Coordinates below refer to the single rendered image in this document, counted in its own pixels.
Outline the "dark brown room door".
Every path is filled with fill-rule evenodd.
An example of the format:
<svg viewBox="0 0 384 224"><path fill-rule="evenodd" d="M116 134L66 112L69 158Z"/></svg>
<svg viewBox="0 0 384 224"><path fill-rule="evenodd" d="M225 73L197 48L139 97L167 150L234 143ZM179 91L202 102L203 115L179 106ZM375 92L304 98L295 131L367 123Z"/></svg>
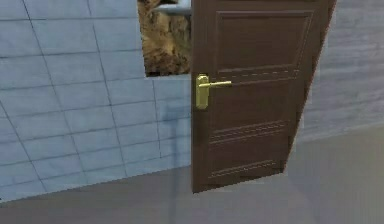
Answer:
<svg viewBox="0 0 384 224"><path fill-rule="evenodd" d="M193 192L283 172L338 0L192 0ZM195 82L211 88L196 108Z"/></svg>

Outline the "window with brown view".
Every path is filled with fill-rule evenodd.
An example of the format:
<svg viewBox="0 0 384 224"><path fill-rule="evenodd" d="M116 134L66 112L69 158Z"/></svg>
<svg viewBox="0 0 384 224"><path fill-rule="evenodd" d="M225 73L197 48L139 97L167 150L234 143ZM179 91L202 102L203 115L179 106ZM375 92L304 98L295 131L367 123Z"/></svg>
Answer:
<svg viewBox="0 0 384 224"><path fill-rule="evenodd" d="M188 74L191 62L191 0L137 0L145 73Z"/></svg>

